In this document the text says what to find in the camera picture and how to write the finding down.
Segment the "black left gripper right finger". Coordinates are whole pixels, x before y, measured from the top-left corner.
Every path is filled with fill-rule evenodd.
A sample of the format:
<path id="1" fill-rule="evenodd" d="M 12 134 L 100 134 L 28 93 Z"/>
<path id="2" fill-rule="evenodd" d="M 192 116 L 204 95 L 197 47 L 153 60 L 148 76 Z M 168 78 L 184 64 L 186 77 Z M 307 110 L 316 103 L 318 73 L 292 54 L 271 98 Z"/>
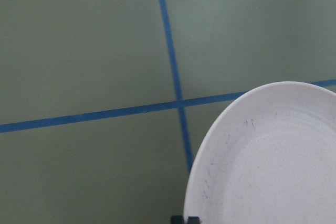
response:
<path id="1" fill-rule="evenodd" d="M 198 216 L 189 216 L 187 224 L 200 224 L 200 219 Z"/>

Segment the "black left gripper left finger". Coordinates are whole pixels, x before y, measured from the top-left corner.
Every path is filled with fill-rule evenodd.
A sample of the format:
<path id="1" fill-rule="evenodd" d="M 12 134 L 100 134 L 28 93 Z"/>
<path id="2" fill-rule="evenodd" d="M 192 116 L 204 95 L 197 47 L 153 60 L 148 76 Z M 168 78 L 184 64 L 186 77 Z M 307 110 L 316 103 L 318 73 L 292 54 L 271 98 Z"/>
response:
<path id="1" fill-rule="evenodd" d="M 181 215 L 171 216 L 171 224 L 184 224 L 184 218 Z"/>

